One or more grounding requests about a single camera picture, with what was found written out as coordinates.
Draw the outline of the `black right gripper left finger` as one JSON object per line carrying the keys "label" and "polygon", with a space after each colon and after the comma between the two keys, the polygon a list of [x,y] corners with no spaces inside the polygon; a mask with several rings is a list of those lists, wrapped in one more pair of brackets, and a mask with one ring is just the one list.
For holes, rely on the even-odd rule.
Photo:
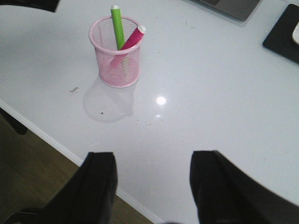
{"label": "black right gripper left finger", "polygon": [[108,224],[117,183],[114,154],[89,152],[74,176],[44,208],[23,209],[5,223]]}

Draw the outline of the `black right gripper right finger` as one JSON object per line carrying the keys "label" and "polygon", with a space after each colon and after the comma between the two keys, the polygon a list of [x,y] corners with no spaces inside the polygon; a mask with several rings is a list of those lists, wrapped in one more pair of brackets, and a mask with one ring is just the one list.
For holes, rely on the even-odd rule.
{"label": "black right gripper right finger", "polygon": [[242,172],[219,151],[194,151],[190,186],[201,224],[297,224],[299,207]]}

